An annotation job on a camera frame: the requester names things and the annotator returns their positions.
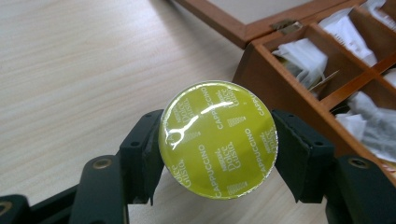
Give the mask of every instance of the box lid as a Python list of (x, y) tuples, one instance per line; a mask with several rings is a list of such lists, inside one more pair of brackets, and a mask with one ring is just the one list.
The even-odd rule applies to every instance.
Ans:
[(362, 0), (176, 0), (202, 21), (244, 49), (250, 41), (275, 31), (284, 20), (317, 19), (319, 12), (352, 7)]

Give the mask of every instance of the light wood grain surface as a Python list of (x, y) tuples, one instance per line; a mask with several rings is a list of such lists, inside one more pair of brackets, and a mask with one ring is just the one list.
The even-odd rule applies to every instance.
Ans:
[[(242, 50), (161, 0), (0, 2), (0, 195), (36, 204), (115, 154), (145, 113), (193, 83), (231, 80)], [(133, 223), (327, 223), (273, 171), (249, 195), (213, 201), (165, 170)]]

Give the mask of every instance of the white packet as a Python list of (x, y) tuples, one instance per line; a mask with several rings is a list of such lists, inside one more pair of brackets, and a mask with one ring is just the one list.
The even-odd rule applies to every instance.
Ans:
[(384, 79), (396, 88), (396, 68), (391, 68), (384, 74)]
[(361, 142), (378, 158), (396, 162), (396, 110), (376, 107), (361, 91), (349, 98), (348, 105), (367, 120)]
[(386, 0), (368, 0), (361, 6), (366, 8), (374, 18), (384, 23), (389, 29), (396, 32), (396, 21), (380, 8), (384, 6)]
[(364, 39), (355, 25), (349, 19), (351, 8), (340, 10), (319, 23), (327, 33), (332, 35), (340, 44), (351, 51), (355, 56), (373, 66), (377, 63), (374, 53), (367, 48)]
[(273, 54), (302, 69), (296, 78), (307, 89), (325, 79), (323, 72), (328, 58), (307, 38), (280, 45)]
[(335, 116), (344, 128), (346, 128), (356, 139), (362, 140), (367, 121), (361, 115), (338, 114)]

